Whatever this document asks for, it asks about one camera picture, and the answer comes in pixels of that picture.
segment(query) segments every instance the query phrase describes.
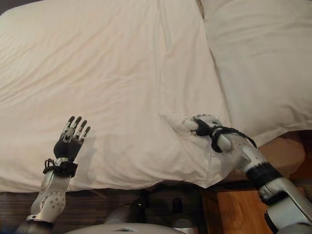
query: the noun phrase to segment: white pillow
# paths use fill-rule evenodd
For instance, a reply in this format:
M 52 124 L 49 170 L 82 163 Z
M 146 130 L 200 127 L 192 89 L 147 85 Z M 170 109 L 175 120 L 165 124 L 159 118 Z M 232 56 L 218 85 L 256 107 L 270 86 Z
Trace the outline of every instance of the white pillow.
M 259 145 L 312 129 L 312 1 L 233 0 L 215 9 L 205 9 L 207 37 L 233 126 Z

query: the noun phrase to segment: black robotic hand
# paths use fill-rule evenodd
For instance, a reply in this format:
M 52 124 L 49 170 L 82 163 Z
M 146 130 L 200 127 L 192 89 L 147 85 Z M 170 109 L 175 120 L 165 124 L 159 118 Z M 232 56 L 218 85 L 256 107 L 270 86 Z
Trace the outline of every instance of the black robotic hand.
M 83 128 L 87 124 L 87 121 L 84 120 L 76 132 L 76 128 L 82 118 L 79 116 L 73 123 L 74 119 L 75 117 L 71 116 L 67 121 L 58 142 L 54 146 L 54 154 L 56 158 L 64 157 L 67 158 L 70 162 L 75 160 L 79 150 L 82 147 L 82 144 L 84 143 L 85 138 L 87 137 L 88 132 L 91 129 L 90 127 L 87 127 L 82 136 L 80 136 Z

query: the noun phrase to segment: wooden furniture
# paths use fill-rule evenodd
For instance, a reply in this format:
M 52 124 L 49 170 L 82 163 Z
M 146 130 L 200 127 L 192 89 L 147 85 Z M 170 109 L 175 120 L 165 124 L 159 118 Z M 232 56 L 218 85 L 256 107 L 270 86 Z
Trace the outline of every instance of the wooden furniture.
M 271 234 L 257 191 L 203 192 L 210 234 Z

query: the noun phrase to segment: black wrist strap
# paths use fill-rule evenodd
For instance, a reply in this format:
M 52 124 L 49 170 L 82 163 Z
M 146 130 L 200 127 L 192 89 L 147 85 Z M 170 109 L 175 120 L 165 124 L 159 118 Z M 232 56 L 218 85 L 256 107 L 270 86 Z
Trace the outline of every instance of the black wrist strap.
M 43 173 L 46 174 L 49 171 L 55 171 L 63 176 L 71 176 L 73 178 L 76 174 L 78 164 L 70 161 L 61 162 L 59 166 L 55 165 L 54 160 L 48 159 L 44 162 Z

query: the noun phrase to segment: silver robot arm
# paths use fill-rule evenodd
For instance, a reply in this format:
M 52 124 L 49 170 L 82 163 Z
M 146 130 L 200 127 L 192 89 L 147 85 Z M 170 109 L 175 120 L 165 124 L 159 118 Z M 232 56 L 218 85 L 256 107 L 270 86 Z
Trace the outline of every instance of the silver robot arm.
M 68 120 L 54 146 L 56 161 L 48 159 L 45 162 L 45 177 L 39 195 L 31 207 L 31 214 L 20 225 L 17 234 L 49 234 L 56 218 L 65 208 L 65 192 L 78 166 L 74 160 L 90 131 L 90 127 L 87 127 L 81 135 L 87 124 L 85 120 L 76 132 L 81 117 L 73 123 L 74 119 L 75 117 L 71 117 Z
M 198 115 L 193 121 L 198 124 L 195 134 L 211 137 L 213 150 L 228 155 L 254 183 L 261 200 L 269 206 L 265 219 L 273 233 L 312 233 L 312 204 L 265 159 L 251 138 L 222 126 L 211 115 Z

